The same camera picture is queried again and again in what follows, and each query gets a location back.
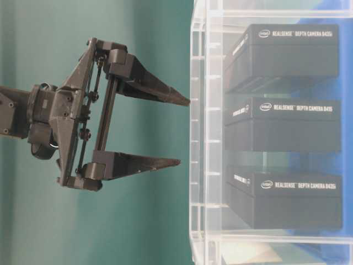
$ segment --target white label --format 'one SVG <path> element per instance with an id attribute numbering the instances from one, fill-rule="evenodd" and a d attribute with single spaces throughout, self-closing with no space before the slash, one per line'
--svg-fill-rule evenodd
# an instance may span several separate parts
<path id="1" fill-rule="evenodd" d="M 262 189 L 270 189 L 274 185 L 273 181 L 264 181 L 261 183 Z"/>
<path id="2" fill-rule="evenodd" d="M 243 113 L 248 113 L 250 106 L 246 105 L 244 108 L 238 109 L 235 112 L 233 112 L 233 117 L 238 116 Z"/>
<path id="3" fill-rule="evenodd" d="M 246 43 L 246 41 L 248 40 L 249 35 L 245 35 L 244 39 L 242 39 L 242 41 L 239 43 L 239 45 L 234 49 L 233 51 L 233 56 L 240 50 L 241 47 L 244 46 L 244 44 Z"/>
<path id="4" fill-rule="evenodd" d="M 274 110 L 290 110 L 290 111 L 298 111 L 298 112 L 333 112 L 333 106 L 274 104 L 273 107 L 274 107 Z"/>
<path id="5" fill-rule="evenodd" d="M 247 186 L 250 186 L 250 179 L 249 178 L 243 178 L 241 176 L 238 176 L 238 175 L 234 174 L 234 179 L 246 184 Z"/>
<path id="6" fill-rule="evenodd" d="M 262 189 L 270 189 L 274 185 L 277 189 L 337 189 L 335 183 L 306 183 L 306 182 L 275 182 L 264 181 Z"/>
<path id="7" fill-rule="evenodd" d="M 271 35 L 271 31 L 268 29 L 263 29 L 262 31 L 259 32 L 259 37 L 260 38 L 268 38 Z"/>
<path id="8" fill-rule="evenodd" d="M 259 37 L 260 38 L 268 38 L 269 36 L 272 37 L 307 37 L 307 38 L 332 38 L 333 37 L 333 32 L 328 30 L 328 31 L 294 31 L 294 30 L 274 30 L 274 31 L 269 31 L 267 29 L 264 29 L 259 32 Z"/>
<path id="9" fill-rule="evenodd" d="M 264 103 L 260 106 L 260 110 L 262 110 L 263 112 L 268 112 L 270 109 L 272 109 L 271 103 Z"/>

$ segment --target black box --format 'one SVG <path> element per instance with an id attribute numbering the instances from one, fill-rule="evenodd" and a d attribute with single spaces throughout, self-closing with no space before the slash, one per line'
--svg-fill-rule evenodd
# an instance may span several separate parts
<path id="1" fill-rule="evenodd" d="M 341 177 L 228 166 L 229 207 L 254 229 L 339 229 Z"/>
<path id="2" fill-rule="evenodd" d="M 288 93 L 337 77 L 337 25 L 253 24 L 224 60 L 224 90 Z"/>
<path id="3" fill-rule="evenodd" d="M 249 98 L 224 114 L 225 147 L 232 151 L 341 150 L 336 100 Z"/>

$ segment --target green wall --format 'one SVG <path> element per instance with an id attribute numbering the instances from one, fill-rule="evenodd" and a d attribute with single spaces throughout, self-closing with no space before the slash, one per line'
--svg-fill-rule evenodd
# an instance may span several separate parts
<path id="1" fill-rule="evenodd" d="M 95 36 L 126 44 L 188 96 L 191 11 L 191 0 L 0 0 L 0 84 L 60 85 Z M 88 125 L 94 135 L 101 104 Z M 39 161 L 25 140 L 2 137 L 0 264 L 192 264 L 188 120 L 188 108 L 117 96 L 107 150 L 182 164 L 105 183 L 98 193 L 61 188 L 58 154 Z"/>

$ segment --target bolt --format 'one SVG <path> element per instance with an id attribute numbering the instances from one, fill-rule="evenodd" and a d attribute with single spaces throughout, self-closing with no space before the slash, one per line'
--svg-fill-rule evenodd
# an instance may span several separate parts
<path id="1" fill-rule="evenodd" d="M 98 93 L 94 93 L 93 96 L 92 96 L 92 102 L 96 102 L 97 100 L 99 99 L 99 95 Z"/>

